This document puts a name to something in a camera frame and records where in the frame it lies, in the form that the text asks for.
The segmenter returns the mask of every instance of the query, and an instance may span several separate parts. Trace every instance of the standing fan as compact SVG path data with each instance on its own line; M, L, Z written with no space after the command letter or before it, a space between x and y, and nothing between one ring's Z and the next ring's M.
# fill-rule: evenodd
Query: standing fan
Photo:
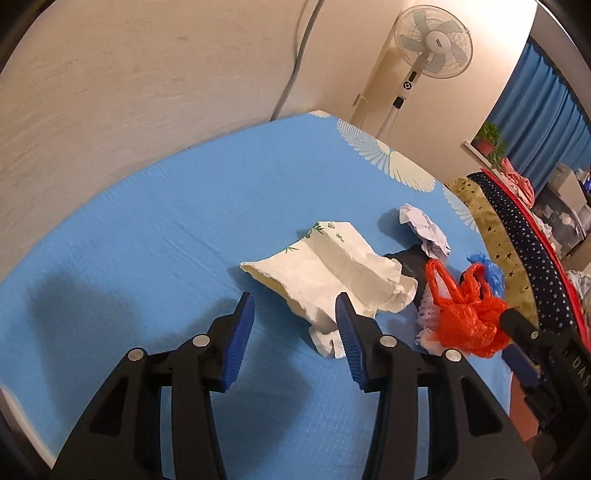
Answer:
M461 74L472 60L472 39L468 29L443 8L417 5L400 14L394 41L404 60L412 65L398 88L396 100L378 132L386 141L398 111L422 74L448 79Z

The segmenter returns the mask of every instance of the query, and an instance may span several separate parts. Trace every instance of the fan pole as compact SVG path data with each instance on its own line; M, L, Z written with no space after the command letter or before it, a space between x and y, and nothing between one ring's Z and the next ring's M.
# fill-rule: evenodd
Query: fan pole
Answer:
M418 58L415 60L412 68L406 75L406 78L400 84L400 87L398 87L398 91L396 92L396 99L392 104L392 108L388 112L386 120L384 120L384 123L378 131L378 135L376 137L378 140L389 145L389 133L390 130L392 130L392 126L394 125L396 117L398 116L398 112L402 108L402 104L404 103L404 101L408 99L411 92L413 91L415 84L417 83L418 79L423 73L423 70L428 64L428 61L429 55L427 53L419 55Z

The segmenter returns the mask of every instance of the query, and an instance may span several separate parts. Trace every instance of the red plastic bag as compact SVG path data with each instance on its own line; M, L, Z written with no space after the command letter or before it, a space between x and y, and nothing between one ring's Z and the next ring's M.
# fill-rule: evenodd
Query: red plastic bag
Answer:
M443 279L450 299L439 295L435 272ZM437 336L445 348L490 358L509 345L509 337L499 328L499 317L508 306L493 296L484 279L484 265L471 265L464 272L461 286L438 260L427 263L425 274L433 303L441 309Z

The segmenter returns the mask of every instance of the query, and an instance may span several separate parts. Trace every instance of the pink clothing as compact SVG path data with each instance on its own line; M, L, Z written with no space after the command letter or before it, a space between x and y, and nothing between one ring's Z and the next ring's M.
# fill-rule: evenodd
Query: pink clothing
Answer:
M535 202L535 193L530 181L519 175L506 157L501 160L501 170L503 175L507 177L507 180L519 191L519 196L524 201L526 207L532 208Z

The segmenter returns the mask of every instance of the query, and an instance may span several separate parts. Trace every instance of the blue bedsheet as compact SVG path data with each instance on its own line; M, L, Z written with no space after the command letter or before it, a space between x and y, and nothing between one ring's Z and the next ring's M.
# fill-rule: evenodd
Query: blue bedsheet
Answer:
M172 155L72 213L2 283L0 383L58 454L128 349L174 349L249 291L256 318L240 376L213 398L229 478L358 479L376 394L359 391L346 360L316 353L307 322L238 264L278 252L317 220L351 222L379 254L408 248L418 241L398 223L404 203L447 235L456 276L469 254L485 251L473 220L440 183L320 112ZM378 314L378 322L411 344L416 315L411 305ZM470 361L507 409L502 359ZM424 394L421 401L424 409ZM173 476L167 411L170 403L163 455ZM423 449L417 475L425 466Z

